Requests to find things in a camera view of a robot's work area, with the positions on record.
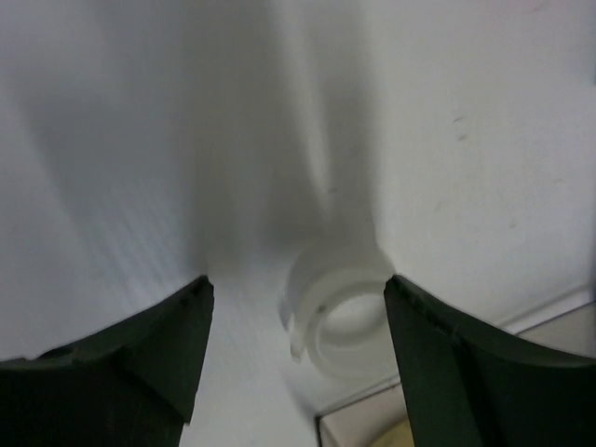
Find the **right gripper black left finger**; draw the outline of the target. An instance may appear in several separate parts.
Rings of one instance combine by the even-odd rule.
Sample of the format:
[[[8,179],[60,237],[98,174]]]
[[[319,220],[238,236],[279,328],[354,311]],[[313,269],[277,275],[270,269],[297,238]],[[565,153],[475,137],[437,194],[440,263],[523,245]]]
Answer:
[[[4,446],[177,446],[190,424],[214,288],[161,303],[35,359],[1,363]]]

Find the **small clear tape roll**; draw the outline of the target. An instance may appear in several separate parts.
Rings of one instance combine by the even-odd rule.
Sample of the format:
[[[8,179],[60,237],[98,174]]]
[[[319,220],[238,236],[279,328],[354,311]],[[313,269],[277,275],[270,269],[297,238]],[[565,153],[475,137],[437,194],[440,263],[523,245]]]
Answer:
[[[281,302],[291,358],[343,380],[394,375],[384,298],[394,273],[374,244],[323,241],[300,252]]]

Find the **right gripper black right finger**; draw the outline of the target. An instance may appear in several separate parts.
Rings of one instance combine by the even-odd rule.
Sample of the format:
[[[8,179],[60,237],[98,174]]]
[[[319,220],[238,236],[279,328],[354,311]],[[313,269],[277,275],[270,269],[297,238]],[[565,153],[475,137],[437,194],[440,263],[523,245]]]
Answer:
[[[593,358],[524,340],[403,276],[384,296],[415,445],[594,445]]]

